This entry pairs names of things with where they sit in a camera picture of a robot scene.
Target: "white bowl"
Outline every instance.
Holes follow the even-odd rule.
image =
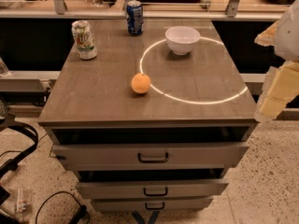
[[[165,32],[168,47],[177,55],[185,55],[192,51],[200,39],[197,30],[189,26],[174,26]]]

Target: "white can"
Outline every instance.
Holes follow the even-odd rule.
[[[81,59],[90,60],[96,57],[97,48],[94,43],[93,29],[87,21],[74,21],[72,34]]]

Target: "floor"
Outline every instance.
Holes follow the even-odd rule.
[[[17,118],[36,127],[41,138],[46,132],[36,123],[36,118]],[[23,150],[30,140],[12,130],[0,132],[0,154],[7,150]],[[295,224],[299,220],[299,122],[272,121],[259,124],[249,138],[249,150],[242,161],[225,176],[230,184],[221,196],[204,210],[161,211],[156,224]],[[0,163],[14,157],[8,153]],[[58,191],[67,191],[87,206],[90,222],[94,224],[134,224],[131,212],[96,213],[88,200],[82,200],[75,190],[76,177],[66,172],[52,157],[51,141],[46,135],[38,149],[23,160],[17,171],[7,173],[1,186],[10,197],[1,209],[22,223],[68,223],[78,210],[78,204],[65,193],[49,199]],[[14,213],[18,189],[28,202],[21,215]],[[151,212],[139,212],[148,223]],[[85,218],[79,223],[88,223]]]

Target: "blue can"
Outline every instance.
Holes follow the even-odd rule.
[[[128,32],[131,35],[143,33],[143,8],[139,1],[128,2],[127,8]]]

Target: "brown tabletop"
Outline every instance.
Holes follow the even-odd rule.
[[[81,60],[73,48],[38,120],[43,126],[196,126],[254,122],[255,103],[211,21],[145,20],[131,36],[126,20],[90,21],[96,58]],[[203,37],[175,55],[164,33],[191,26]],[[152,86],[135,94],[131,79],[143,71]]]

